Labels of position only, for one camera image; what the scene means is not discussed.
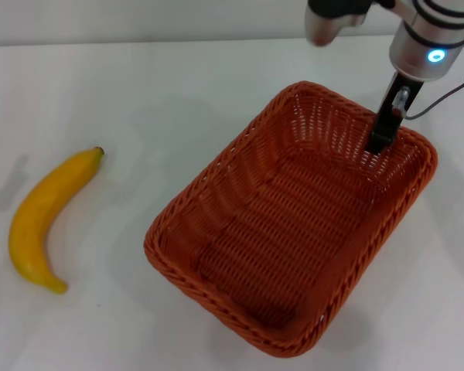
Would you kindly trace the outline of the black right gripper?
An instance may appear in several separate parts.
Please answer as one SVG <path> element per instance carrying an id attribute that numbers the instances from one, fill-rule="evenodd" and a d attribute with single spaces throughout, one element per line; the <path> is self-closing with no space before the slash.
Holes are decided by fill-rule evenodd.
<path id="1" fill-rule="evenodd" d="M 413 80 L 399 72 L 394 73 L 377 112 L 375 125 L 366 143 L 366 151 L 380 154 L 394 143 L 403 121 L 402 115 L 394 107 L 401 107 L 402 111 L 408 110 L 423 84 L 422 81 Z"/>

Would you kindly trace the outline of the orange woven plastic basket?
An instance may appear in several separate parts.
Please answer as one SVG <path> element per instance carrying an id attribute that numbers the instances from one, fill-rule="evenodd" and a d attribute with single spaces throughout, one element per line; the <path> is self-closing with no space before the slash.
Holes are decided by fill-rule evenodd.
<path id="1" fill-rule="evenodd" d="M 149 263 L 262 352 L 309 351 L 437 168 L 408 128 L 369 153 L 374 118 L 286 87 L 155 218 Z"/>

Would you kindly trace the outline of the yellow banana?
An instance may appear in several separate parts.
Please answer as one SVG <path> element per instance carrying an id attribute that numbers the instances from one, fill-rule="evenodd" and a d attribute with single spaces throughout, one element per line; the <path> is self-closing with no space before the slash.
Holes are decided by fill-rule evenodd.
<path id="1" fill-rule="evenodd" d="M 70 156 L 36 184 L 19 205 L 9 229 L 9 257 L 27 281 L 56 294 L 67 292 L 68 284 L 50 266 L 45 241 L 62 209 L 97 174 L 103 157 L 101 147 Z"/>

